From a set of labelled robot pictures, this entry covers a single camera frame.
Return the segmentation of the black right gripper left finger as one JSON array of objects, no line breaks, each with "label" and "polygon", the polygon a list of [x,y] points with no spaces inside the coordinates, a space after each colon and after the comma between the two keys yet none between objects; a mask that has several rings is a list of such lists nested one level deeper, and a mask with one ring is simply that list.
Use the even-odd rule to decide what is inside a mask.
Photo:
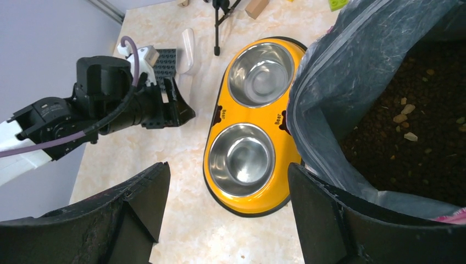
[{"label": "black right gripper left finger", "polygon": [[1,222],[1,263],[149,263],[170,185],[166,162],[41,217]]}]

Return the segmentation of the pink blue pet food bag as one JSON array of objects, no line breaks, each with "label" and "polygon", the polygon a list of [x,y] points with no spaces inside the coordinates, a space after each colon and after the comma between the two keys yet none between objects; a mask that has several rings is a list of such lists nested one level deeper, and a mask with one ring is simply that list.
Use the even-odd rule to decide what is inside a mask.
[{"label": "pink blue pet food bag", "polygon": [[465,1],[349,1],[304,54],[286,125],[330,186],[464,227]]}]

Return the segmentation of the clear plastic scoop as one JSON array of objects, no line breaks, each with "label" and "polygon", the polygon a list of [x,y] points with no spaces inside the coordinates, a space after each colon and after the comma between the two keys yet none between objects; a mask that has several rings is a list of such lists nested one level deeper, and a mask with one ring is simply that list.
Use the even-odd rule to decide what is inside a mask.
[{"label": "clear plastic scoop", "polygon": [[195,32],[188,27],[182,31],[176,48],[176,72],[178,74],[195,75],[200,66],[198,42]]}]

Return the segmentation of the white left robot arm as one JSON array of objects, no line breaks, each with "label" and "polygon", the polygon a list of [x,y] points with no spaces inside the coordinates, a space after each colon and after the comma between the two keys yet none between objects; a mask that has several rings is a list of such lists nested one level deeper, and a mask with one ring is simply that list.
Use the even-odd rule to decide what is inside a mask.
[{"label": "white left robot arm", "polygon": [[83,57],[76,69],[70,97],[45,97],[1,123],[2,184],[95,144],[101,135],[137,125],[179,127],[196,115],[173,78],[165,78],[161,89],[147,74],[134,78],[127,60]]}]

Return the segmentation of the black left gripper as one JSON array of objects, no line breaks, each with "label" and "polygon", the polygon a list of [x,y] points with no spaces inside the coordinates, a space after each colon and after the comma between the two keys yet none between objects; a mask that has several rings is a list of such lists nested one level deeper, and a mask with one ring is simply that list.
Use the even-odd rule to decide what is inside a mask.
[{"label": "black left gripper", "polygon": [[130,126],[146,129],[180,127],[196,116],[182,97],[174,78],[163,79],[168,102],[164,103],[159,85],[138,85],[131,100]]}]

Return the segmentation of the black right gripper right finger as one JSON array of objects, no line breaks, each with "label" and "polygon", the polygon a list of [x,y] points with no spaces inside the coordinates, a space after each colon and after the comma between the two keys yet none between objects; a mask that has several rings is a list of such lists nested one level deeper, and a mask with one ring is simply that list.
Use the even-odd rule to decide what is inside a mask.
[{"label": "black right gripper right finger", "polygon": [[288,179],[305,263],[465,263],[464,225],[380,207],[297,163]]}]

